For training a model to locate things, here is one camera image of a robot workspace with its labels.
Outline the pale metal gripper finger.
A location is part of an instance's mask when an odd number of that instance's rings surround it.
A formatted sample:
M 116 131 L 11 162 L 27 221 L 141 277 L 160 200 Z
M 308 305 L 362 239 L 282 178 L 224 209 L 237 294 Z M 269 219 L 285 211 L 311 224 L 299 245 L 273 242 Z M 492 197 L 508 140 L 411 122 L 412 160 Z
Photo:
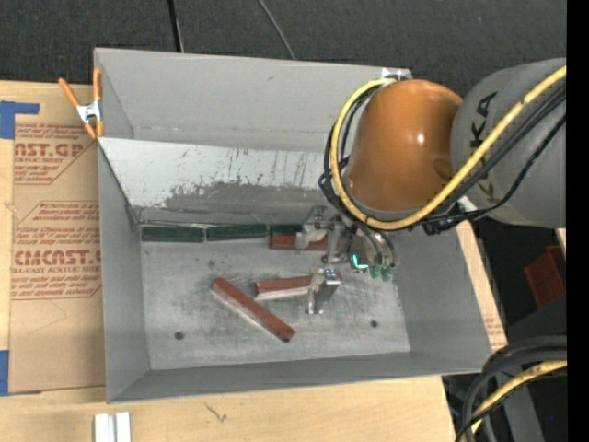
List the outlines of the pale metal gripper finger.
M 326 218 L 326 206 L 313 206 L 295 233 L 297 250 L 325 250 L 329 242 L 331 223 Z
M 312 275 L 307 289 L 306 313 L 323 313 L 324 305 L 331 300 L 341 284 L 341 277 L 332 268 L 319 269 Z

